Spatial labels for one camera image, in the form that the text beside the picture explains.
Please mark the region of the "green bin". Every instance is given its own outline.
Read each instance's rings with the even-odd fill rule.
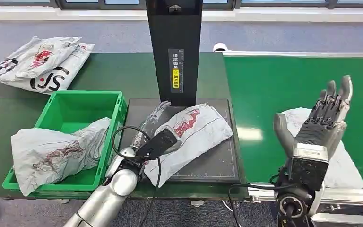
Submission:
[[[104,117],[111,119],[98,166],[82,170],[61,182],[41,185],[31,197],[87,198],[102,183],[113,158],[111,135],[123,126],[127,106],[120,91],[57,91],[51,95],[34,128],[74,133]],[[120,134],[116,138],[119,144]],[[13,168],[3,184],[4,189],[20,191]]]

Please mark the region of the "black stand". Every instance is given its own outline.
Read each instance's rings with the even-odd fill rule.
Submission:
[[[162,101],[196,104],[202,0],[146,0]]]

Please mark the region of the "grey carpet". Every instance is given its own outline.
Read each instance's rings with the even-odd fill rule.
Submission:
[[[152,52],[146,21],[10,21],[0,22],[0,61],[34,35],[81,36],[83,42],[96,44],[94,52]],[[363,52],[363,23],[204,22],[200,50],[211,52],[217,42],[244,51]],[[69,204],[0,200],[0,227],[61,226],[81,204],[77,200]],[[221,201],[208,201],[199,208],[189,204],[181,200],[157,201],[145,226],[233,226],[232,214]],[[146,200],[127,201],[112,226],[137,226],[146,206]],[[247,227],[275,226],[272,203],[243,204],[239,210]]]
[[[150,200],[126,200],[111,227],[137,227]],[[50,200],[0,199],[0,227],[63,226],[83,204],[71,200],[61,204]],[[271,204],[242,204],[239,216],[245,227],[274,227],[275,209]],[[232,213],[221,201],[206,201],[193,207],[188,200],[157,200],[145,227],[230,227],[235,226]]]

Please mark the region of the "white plastic bag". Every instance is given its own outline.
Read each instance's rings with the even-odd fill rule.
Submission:
[[[298,134],[310,112],[311,109],[302,107],[282,112],[286,116],[287,128],[293,136]],[[324,181],[327,188],[363,188],[363,179],[360,172],[355,167],[342,141],[339,142],[333,157],[329,161]]]
[[[69,135],[49,129],[20,129],[11,137],[13,168],[23,195],[97,166],[109,127],[102,118]]]
[[[79,37],[40,39],[30,42],[5,58],[0,64],[0,80],[36,78],[61,64],[78,46]]]
[[[214,146],[233,135],[233,131],[225,119],[215,108],[200,104],[180,111],[167,123],[159,126],[155,135],[168,128],[177,139],[182,141],[180,148],[161,159],[161,179],[159,187],[173,174],[189,162],[204,154]],[[156,186],[158,181],[158,161],[152,160],[145,165],[144,173]]]
[[[36,78],[17,78],[14,81],[1,82],[28,91],[51,94],[58,90],[67,90],[78,71],[90,56],[95,44],[80,43],[71,55],[51,71]]]

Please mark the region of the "humanoid robot hand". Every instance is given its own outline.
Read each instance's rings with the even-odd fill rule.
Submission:
[[[344,119],[350,108],[352,95],[353,84],[350,76],[343,76],[337,94],[336,83],[329,82],[328,88],[320,92],[319,99],[296,137],[287,129],[285,115],[275,114],[273,128],[287,157],[292,157],[295,144],[303,143],[326,147],[330,160],[346,130]]]
[[[156,129],[159,127],[159,119],[161,118],[162,113],[168,108],[172,103],[169,101],[161,102],[153,111],[152,113],[143,121],[140,125],[140,129],[147,133],[149,137],[154,137]],[[147,142],[147,138],[143,136],[141,132],[138,132],[134,137],[131,146],[134,148],[139,148],[143,144]],[[163,154],[168,154],[174,151],[177,151],[182,142],[177,141],[172,147],[170,147],[166,152]]]

